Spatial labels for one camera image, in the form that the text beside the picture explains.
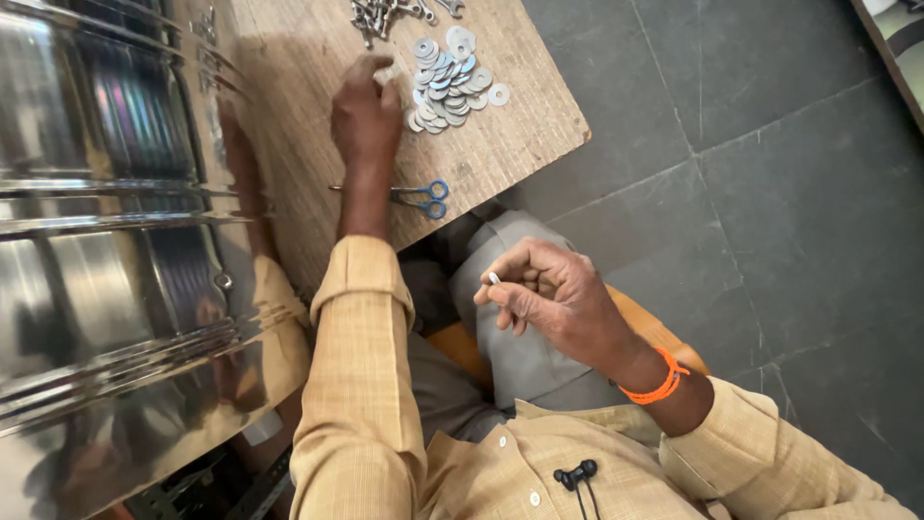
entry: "rolled-up sleeve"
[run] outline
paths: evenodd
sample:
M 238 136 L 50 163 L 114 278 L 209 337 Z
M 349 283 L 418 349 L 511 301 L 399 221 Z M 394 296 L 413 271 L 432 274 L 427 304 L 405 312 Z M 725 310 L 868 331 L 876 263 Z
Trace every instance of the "rolled-up sleeve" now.
M 662 467 L 697 499 L 740 518 L 917 518 L 816 440 L 773 400 L 710 378 L 715 403 L 691 433 L 662 438 Z
M 407 366 L 414 309 L 395 251 L 340 241 L 311 304 L 317 340 L 289 464 L 291 518 L 410 517 L 426 455 Z

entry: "steel drum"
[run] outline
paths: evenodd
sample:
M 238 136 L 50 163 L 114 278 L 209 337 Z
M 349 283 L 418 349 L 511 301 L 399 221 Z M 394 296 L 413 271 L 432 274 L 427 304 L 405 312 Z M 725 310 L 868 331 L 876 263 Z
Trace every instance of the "steel drum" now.
M 230 5 L 0 0 L 0 518 L 81 518 L 307 377 Z

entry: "grey trousers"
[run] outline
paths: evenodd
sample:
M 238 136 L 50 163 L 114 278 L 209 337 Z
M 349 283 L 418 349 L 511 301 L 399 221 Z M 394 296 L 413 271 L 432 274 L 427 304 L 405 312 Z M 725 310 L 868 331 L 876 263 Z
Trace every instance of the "grey trousers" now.
M 507 211 L 485 222 L 468 242 L 467 258 L 448 280 L 449 292 L 468 333 L 478 341 L 479 354 L 491 366 L 494 395 L 419 334 L 407 343 L 411 386 L 420 412 L 424 442 L 437 430 L 457 440 L 481 441 L 494 426 L 514 415 L 514 399 L 559 412 L 629 403 L 606 377 L 559 353 L 538 331 L 527 328 L 515 338 L 494 325 L 494 304 L 472 302 L 480 275 L 491 262 L 524 237 L 552 241 L 574 249 L 564 237 L 519 211 Z M 415 306 L 418 297 L 413 288 Z

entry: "scissor handle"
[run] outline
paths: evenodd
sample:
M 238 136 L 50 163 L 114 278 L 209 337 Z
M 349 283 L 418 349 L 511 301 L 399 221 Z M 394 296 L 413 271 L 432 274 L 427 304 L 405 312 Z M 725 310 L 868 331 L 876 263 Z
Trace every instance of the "scissor handle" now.
M 436 220 L 437 218 L 443 218 L 443 215 L 446 214 L 446 204 L 437 198 L 433 198 L 426 204 L 420 204 L 418 207 L 427 214 L 427 217 L 430 217 L 433 220 Z
M 434 180 L 433 182 L 431 182 L 431 183 L 430 183 L 430 186 L 427 186 L 427 187 L 424 189 L 424 191 L 427 192 L 427 193 L 429 193 L 429 194 L 430 194 L 430 197 L 433 197 L 434 199 L 436 199 L 436 200 L 438 200 L 438 201 L 442 201 L 444 198 L 446 198 L 446 195 L 449 194 L 449 185 L 446 184 L 446 181 L 445 181 L 445 180 L 437 179 L 437 180 Z M 444 207 L 443 207 L 443 213 L 445 213 L 445 212 L 446 212 L 446 208 L 445 208 L 445 205 L 444 205 Z

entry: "orange chair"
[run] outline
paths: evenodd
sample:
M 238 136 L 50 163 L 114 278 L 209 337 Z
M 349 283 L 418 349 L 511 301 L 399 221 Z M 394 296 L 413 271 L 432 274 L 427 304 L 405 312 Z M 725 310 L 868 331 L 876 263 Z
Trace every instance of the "orange chair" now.
M 610 297 L 626 322 L 648 343 L 661 345 L 680 363 L 708 376 L 709 368 L 702 362 L 692 347 L 679 340 L 661 321 L 616 289 L 606 286 Z M 493 390 L 491 369 L 478 354 L 478 343 L 472 338 L 462 322 L 456 322 L 427 337 L 427 341 L 440 352 L 469 372 L 486 389 Z

